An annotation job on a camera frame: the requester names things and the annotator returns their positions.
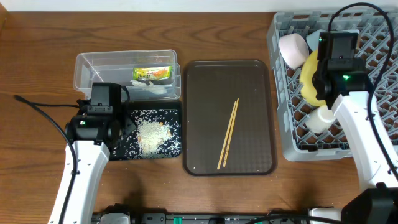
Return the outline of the light blue bowl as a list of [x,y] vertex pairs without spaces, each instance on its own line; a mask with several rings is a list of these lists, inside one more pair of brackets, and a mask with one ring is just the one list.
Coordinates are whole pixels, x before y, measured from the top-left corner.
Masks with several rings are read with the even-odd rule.
[[[323,29],[319,29],[313,32],[312,34],[306,36],[306,41],[311,51],[315,51],[318,48],[318,41],[321,32],[326,32],[326,31]],[[358,29],[343,30],[343,32],[356,33],[356,34],[360,33]]]

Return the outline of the yellow round plate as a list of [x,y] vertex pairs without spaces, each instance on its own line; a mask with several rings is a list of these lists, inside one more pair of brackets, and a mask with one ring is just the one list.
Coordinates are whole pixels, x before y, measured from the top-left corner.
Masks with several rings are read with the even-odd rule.
[[312,78],[317,71],[318,65],[318,50],[313,51],[308,59],[302,66],[302,71],[300,73],[299,82],[303,85],[300,92],[302,97],[307,101],[308,104],[312,106],[323,106],[326,105],[325,100],[318,100],[316,98],[317,91],[312,83]]

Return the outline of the pink white bowl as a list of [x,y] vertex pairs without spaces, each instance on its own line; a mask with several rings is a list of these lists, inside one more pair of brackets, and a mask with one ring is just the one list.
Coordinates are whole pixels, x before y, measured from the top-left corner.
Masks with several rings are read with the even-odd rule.
[[299,34],[289,34],[281,37],[279,50],[285,63],[292,69],[302,66],[309,57],[307,43]]

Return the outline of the green snack wrapper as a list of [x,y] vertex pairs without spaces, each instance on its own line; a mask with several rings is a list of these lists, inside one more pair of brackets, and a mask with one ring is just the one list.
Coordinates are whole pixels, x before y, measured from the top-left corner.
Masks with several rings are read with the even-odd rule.
[[171,66],[135,68],[132,73],[133,80],[158,81],[165,80],[171,76]]

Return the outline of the white cup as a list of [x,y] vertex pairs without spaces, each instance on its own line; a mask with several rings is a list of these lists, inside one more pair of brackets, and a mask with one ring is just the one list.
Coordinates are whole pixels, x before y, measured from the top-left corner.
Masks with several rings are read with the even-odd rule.
[[328,130],[335,120],[333,111],[327,105],[322,105],[309,114],[305,125],[311,132],[320,134]]

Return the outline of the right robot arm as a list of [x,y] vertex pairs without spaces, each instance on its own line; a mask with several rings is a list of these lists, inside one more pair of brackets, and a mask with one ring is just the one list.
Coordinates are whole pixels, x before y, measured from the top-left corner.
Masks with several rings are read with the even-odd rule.
[[338,120],[354,157],[361,193],[340,212],[343,223],[397,223],[397,154],[377,103],[366,63],[354,56],[358,34],[322,32],[312,83]]

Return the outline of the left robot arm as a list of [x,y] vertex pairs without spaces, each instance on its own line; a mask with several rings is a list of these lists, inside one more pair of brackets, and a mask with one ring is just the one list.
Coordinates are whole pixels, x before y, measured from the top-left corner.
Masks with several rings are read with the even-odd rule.
[[94,83],[65,126],[65,166],[49,223],[90,223],[98,186],[111,151],[136,124],[127,112],[129,92],[115,83]]

